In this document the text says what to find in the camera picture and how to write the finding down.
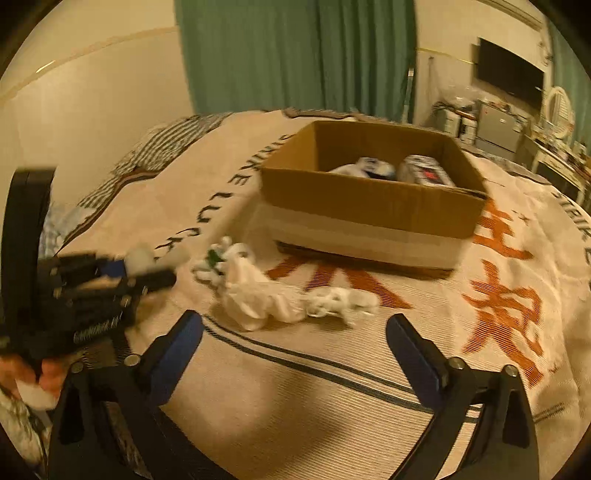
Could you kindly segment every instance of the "blue gripper pad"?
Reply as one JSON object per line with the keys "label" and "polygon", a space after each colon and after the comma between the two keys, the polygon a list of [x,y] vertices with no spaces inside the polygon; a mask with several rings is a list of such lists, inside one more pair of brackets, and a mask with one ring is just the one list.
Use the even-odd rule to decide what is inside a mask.
{"label": "blue gripper pad", "polygon": [[158,337],[144,355],[150,354],[156,343],[162,339],[166,342],[164,352],[158,352],[159,360],[151,368],[150,393],[147,401],[153,406],[164,405],[170,400],[178,381],[183,376],[189,361],[203,337],[203,321],[201,315],[192,310],[187,310],[168,334]]}
{"label": "blue gripper pad", "polygon": [[421,405],[438,410],[443,385],[436,367],[428,359],[427,340],[418,334],[403,314],[397,313],[386,324],[386,341]]}
{"label": "blue gripper pad", "polygon": [[121,278],[125,276],[125,261],[112,260],[103,265],[100,269],[102,275],[111,278]]}

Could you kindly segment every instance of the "round mirror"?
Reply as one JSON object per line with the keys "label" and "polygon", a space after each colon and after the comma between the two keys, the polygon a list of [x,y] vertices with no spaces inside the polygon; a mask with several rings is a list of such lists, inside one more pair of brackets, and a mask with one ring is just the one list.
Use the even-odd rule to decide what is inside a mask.
{"label": "round mirror", "polygon": [[546,121],[554,125],[556,138],[564,138],[574,128],[574,113],[570,106],[569,96],[562,87],[553,87],[544,102]]}

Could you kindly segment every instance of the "human hand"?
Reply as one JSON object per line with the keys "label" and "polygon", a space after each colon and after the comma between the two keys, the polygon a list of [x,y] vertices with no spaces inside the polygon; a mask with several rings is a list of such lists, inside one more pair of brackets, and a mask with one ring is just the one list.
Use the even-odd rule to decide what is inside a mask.
{"label": "human hand", "polygon": [[[39,386],[58,398],[71,362],[71,358],[43,360]],[[13,397],[20,400],[17,380],[28,384],[37,382],[35,372],[20,356],[0,356],[0,385],[8,390]]]}

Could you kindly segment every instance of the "white packaging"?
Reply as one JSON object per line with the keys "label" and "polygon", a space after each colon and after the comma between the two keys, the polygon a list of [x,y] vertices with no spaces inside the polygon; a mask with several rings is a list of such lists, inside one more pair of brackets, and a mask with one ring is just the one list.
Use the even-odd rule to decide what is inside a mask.
{"label": "white packaging", "polygon": [[356,165],[370,178],[393,180],[396,177],[395,168],[388,162],[372,157],[361,157]]}
{"label": "white packaging", "polygon": [[396,179],[436,187],[456,186],[437,160],[422,155],[410,155],[405,158],[398,167]]}

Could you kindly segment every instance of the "blanket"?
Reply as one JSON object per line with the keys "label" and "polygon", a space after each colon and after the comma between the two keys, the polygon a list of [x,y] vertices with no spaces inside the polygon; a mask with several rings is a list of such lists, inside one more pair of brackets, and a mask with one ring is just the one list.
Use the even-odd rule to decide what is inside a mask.
{"label": "blanket", "polygon": [[[446,356],[475,368],[519,368],[541,479],[549,480],[591,420],[590,217],[554,187],[467,154],[491,199],[448,280],[282,255],[265,233],[256,171],[313,120],[282,112],[226,118],[156,178],[125,186],[64,249],[121,255],[147,242],[159,255],[182,243],[194,264],[212,242],[230,235],[248,243],[256,264],[279,281],[303,290],[354,286],[379,296],[378,315],[354,329],[324,318],[246,333],[213,290],[194,280],[191,264],[181,267],[171,291],[140,304],[127,334],[132,350],[143,353],[186,309],[203,315],[202,343],[164,412],[242,480],[389,478],[432,415],[385,341],[387,319],[402,312]],[[468,413],[440,477],[456,469],[477,416],[476,407]]]}

